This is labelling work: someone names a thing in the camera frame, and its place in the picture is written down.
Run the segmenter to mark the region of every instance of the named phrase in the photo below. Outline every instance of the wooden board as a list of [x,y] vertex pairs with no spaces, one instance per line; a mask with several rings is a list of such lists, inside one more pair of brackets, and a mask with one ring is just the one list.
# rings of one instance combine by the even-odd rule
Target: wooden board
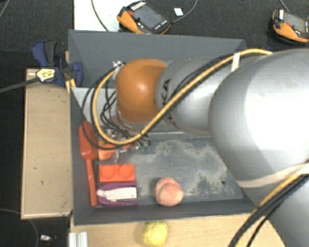
[[[247,219],[248,215],[232,215],[196,219],[166,221],[169,227],[165,247],[225,247]],[[137,247],[142,244],[144,222],[74,226],[71,232],[88,232],[89,247]],[[241,246],[245,246],[255,227],[245,235]],[[252,247],[284,247],[277,232],[269,222],[260,230]]]
[[[27,70],[27,79],[35,71]],[[54,84],[26,88],[22,219],[67,216],[72,210],[69,102],[66,89]]]

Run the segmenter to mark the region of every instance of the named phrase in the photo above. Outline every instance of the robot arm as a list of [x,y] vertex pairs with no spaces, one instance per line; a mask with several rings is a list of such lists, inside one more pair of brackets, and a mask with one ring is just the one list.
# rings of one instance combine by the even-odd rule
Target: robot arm
[[[150,70],[151,75],[130,78],[125,75],[130,76],[140,63],[127,63],[116,76],[117,115],[126,129],[138,133],[127,140],[106,136],[96,122],[93,102],[100,135],[114,145],[132,143],[166,116],[166,122],[179,131],[210,135],[237,181],[252,183],[305,163],[309,159],[309,49],[274,54],[250,50],[241,55],[244,58],[234,72],[232,56],[171,63],[142,60],[139,72]],[[95,95],[104,84],[105,79]],[[258,205],[279,182],[243,189]],[[270,221],[286,246],[309,246],[309,181],[282,203]]]

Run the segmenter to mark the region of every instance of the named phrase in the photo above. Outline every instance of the black carpet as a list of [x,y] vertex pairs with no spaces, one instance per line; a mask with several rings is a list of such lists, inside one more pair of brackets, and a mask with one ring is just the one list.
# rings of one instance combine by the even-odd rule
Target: black carpet
[[[173,9],[189,11],[194,0],[147,0],[158,11],[176,19]],[[0,1],[0,11],[4,6]],[[306,17],[308,0],[284,0],[294,13]],[[199,0],[195,10],[172,25],[168,34],[244,39],[248,47],[270,50],[295,48],[278,41],[269,19],[279,0]],[[0,19],[0,87],[25,78],[25,69],[37,66],[30,48],[39,40],[55,40],[67,49],[67,30],[73,28],[73,0],[11,0]],[[0,95],[0,208],[20,210],[23,150],[23,89]],[[39,234],[64,246],[67,218],[36,220]],[[0,211],[0,246],[33,246],[35,232],[18,215]]]

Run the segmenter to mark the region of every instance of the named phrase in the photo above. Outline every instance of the blue clamp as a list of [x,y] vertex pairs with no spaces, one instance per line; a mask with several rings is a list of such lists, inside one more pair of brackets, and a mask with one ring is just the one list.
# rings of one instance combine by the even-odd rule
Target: blue clamp
[[70,78],[75,79],[76,86],[80,87],[83,80],[81,62],[74,62],[72,67],[69,67],[66,60],[55,53],[55,47],[55,41],[38,41],[31,48],[32,55],[41,68],[52,67],[55,70],[55,79],[51,83],[65,87],[66,79],[63,74],[70,73]]

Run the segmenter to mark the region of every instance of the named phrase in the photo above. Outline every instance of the orange toy spoon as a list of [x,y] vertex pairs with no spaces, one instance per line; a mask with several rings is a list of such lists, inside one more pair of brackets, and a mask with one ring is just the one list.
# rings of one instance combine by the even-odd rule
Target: orange toy spoon
[[[90,122],[83,122],[84,131],[89,140],[96,144],[96,136],[93,130],[93,126]],[[88,186],[89,186],[89,195],[91,200],[91,205],[97,205],[97,195],[96,195],[96,186],[94,178],[94,169],[93,169],[93,160],[97,158],[97,148],[92,146],[87,140],[85,133],[83,131],[82,125],[79,126],[79,140],[80,140],[80,153],[83,159],[86,161],[87,175],[88,175]]]

